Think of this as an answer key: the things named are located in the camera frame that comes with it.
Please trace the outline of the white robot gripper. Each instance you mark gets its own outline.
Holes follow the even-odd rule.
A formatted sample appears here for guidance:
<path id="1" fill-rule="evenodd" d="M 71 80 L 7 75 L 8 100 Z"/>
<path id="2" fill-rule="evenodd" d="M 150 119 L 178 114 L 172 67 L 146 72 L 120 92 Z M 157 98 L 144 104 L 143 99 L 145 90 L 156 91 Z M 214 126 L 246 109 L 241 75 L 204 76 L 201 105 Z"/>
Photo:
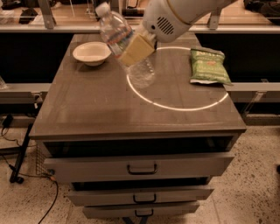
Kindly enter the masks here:
<path id="1" fill-rule="evenodd" d="M 143 26 L 159 42 L 172 42 L 205 13 L 205 0 L 150 0 L 143 15 Z M 147 58 L 154 44 L 141 34 L 133 36 L 119 61 L 126 67 Z"/>

